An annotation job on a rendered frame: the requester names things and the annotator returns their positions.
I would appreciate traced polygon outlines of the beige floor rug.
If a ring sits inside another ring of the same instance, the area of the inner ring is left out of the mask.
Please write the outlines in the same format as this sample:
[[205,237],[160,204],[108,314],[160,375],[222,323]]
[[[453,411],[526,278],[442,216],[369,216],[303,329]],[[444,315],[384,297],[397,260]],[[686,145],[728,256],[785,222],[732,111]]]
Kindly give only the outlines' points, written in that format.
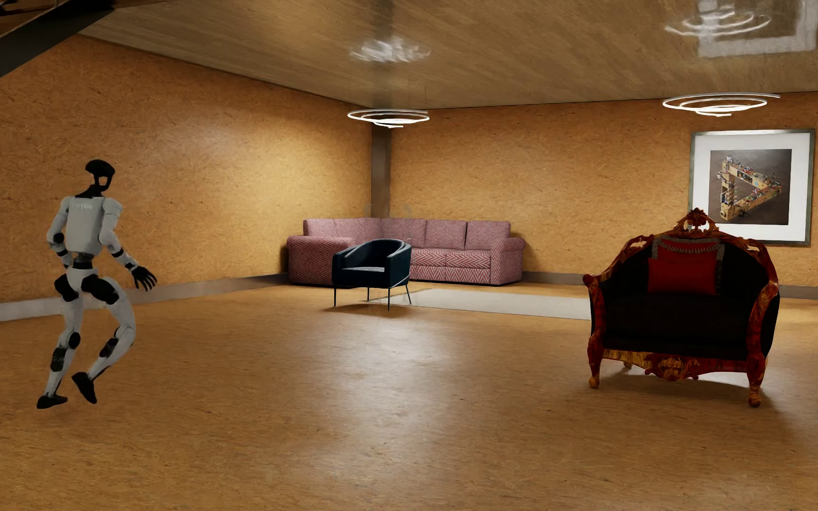
[[409,294],[391,296],[389,301],[392,306],[441,308],[529,317],[591,319],[590,301],[584,297],[426,288],[412,291]]

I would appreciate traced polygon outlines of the framed triangle picture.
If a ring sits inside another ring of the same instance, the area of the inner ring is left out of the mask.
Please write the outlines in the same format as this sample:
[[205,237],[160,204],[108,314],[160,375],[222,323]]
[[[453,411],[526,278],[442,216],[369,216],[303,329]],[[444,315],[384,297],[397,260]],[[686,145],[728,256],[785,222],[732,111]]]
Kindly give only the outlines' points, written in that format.
[[694,132],[689,209],[732,236],[810,246],[814,143],[813,129]]

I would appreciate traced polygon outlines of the pink patterned corner sofa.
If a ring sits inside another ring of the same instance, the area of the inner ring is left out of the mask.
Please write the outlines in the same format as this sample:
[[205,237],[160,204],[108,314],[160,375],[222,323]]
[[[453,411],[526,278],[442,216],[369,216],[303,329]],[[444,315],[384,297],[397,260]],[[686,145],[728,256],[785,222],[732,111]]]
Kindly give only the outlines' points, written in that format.
[[502,285],[522,280],[525,240],[510,223],[421,218],[312,218],[287,240],[288,278],[295,284],[331,284],[335,253],[372,239],[412,246],[410,278],[431,282]]

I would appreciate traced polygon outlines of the robot torso white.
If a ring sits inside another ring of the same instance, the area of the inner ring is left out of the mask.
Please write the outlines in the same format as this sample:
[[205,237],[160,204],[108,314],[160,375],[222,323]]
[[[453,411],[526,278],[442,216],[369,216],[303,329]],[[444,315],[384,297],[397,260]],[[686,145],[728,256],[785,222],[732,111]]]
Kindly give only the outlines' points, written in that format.
[[104,196],[86,197],[75,195],[70,203],[64,229],[64,243],[70,253],[74,253],[72,267],[91,269],[93,258],[103,246],[99,234],[103,222]]

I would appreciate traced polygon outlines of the wooden wall pillar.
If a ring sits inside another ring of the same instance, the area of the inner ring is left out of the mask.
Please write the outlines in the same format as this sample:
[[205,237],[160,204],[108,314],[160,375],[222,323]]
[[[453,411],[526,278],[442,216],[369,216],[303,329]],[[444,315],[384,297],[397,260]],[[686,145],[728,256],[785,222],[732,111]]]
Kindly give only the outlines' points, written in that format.
[[392,129],[372,126],[370,216],[390,216]]

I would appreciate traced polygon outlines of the red cushion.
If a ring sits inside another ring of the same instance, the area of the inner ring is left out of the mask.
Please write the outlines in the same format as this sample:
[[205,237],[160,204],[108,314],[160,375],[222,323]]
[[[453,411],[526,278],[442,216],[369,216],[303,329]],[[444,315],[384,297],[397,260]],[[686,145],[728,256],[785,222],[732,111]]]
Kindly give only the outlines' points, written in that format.
[[648,259],[649,294],[718,294],[723,245],[715,239],[660,238]]

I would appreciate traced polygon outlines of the dark staircase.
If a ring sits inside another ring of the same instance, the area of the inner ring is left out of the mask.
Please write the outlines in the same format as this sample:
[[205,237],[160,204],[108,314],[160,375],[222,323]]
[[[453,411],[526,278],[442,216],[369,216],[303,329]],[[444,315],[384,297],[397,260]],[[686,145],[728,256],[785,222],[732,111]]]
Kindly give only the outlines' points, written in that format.
[[111,0],[69,0],[0,36],[0,78],[114,12]]

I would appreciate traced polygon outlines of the robot left leg white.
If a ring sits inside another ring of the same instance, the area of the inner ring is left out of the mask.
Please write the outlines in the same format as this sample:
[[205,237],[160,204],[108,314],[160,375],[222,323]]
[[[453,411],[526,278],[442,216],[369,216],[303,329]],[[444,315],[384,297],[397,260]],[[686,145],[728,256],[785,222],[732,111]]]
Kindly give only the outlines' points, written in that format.
[[55,290],[62,296],[62,318],[64,330],[58,338],[50,362],[50,374],[44,393],[36,403],[37,409],[60,405],[67,398],[57,394],[62,379],[74,357],[74,351],[81,341],[81,326],[84,315],[84,301],[79,291],[70,284],[69,275],[63,274],[54,281]]

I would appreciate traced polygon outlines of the robot head black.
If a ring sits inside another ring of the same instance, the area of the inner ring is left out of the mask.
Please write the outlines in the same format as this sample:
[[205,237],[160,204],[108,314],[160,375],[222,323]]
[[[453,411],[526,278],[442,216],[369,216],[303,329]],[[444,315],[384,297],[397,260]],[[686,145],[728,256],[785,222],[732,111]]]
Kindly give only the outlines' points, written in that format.
[[110,187],[116,172],[111,164],[101,159],[89,161],[85,166],[85,171],[94,177],[94,182],[82,194],[86,197],[102,196],[103,192]]

